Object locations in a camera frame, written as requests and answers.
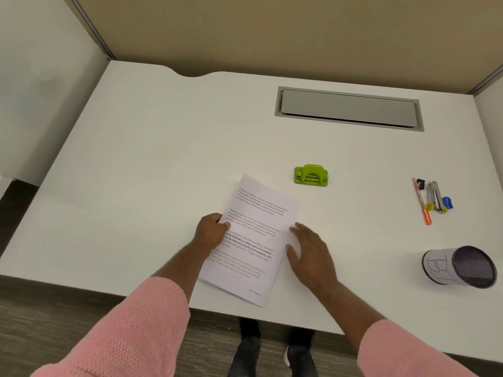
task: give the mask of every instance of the hand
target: hand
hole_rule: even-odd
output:
[[[288,260],[297,278],[319,298],[327,289],[339,285],[336,268],[319,235],[299,222],[295,226],[290,231],[299,240],[301,255],[299,259],[292,245],[286,245]]]
[[[225,232],[230,228],[230,222],[218,223],[221,218],[222,215],[218,213],[205,215],[197,225],[196,234],[191,244],[197,249],[207,252],[207,257],[211,250],[222,242]]]

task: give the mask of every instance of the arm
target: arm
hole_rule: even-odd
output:
[[[290,230],[299,240],[301,256],[286,245],[292,270],[344,331],[367,377],[475,376],[358,298],[337,279],[329,250],[318,234],[302,224],[295,226]]]
[[[221,215],[201,219],[194,239],[102,318],[58,364],[32,377],[173,376],[201,266],[223,239]]]

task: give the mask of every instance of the leg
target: leg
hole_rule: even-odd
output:
[[[239,327],[241,343],[237,347],[227,377],[255,377],[261,344],[259,323],[256,320],[239,318]]]
[[[285,361],[288,361],[289,367],[292,369],[292,377],[318,377],[318,371],[310,351],[313,335],[314,331],[309,329],[293,329],[285,353]]]

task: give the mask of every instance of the floor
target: floor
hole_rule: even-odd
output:
[[[0,200],[0,254],[36,193],[21,181]],[[62,359],[123,297],[0,276],[0,370],[2,377],[25,377]],[[283,352],[289,329],[261,323],[263,344],[258,376],[289,376]],[[237,319],[192,310],[179,351],[177,377],[226,376],[237,344]],[[362,376],[344,336],[318,332],[313,359],[320,376]],[[481,377],[503,375],[503,364],[454,356]]]

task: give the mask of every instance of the paragraph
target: paragraph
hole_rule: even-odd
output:
[[[246,202],[247,204],[253,206],[254,208],[269,213],[270,215],[284,215],[285,212],[288,211],[260,197],[252,195],[251,193],[242,188],[239,188],[239,190],[237,191],[236,198],[243,202]]]
[[[228,230],[223,238],[222,245],[228,248],[237,247],[240,250],[246,251],[251,255],[255,255],[257,258],[268,261],[271,259],[273,254],[273,249],[263,246],[257,241],[252,241],[251,239],[237,234],[234,231]]]
[[[279,230],[273,228],[272,226],[256,221],[253,218],[241,214],[240,212],[237,212],[233,209],[229,210],[229,213],[227,213],[224,220],[237,223],[238,225],[253,230],[254,232],[257,232],[264,237],[274,237],[276,236],[276,233],[279,233]]]
[[[260,279],[260,276],[264,272],[263,270],[260,270],[259,268],[256,268],[222,251],[212,251],[208,259],[228,268],[229,270],[246,276],[248,279]]]

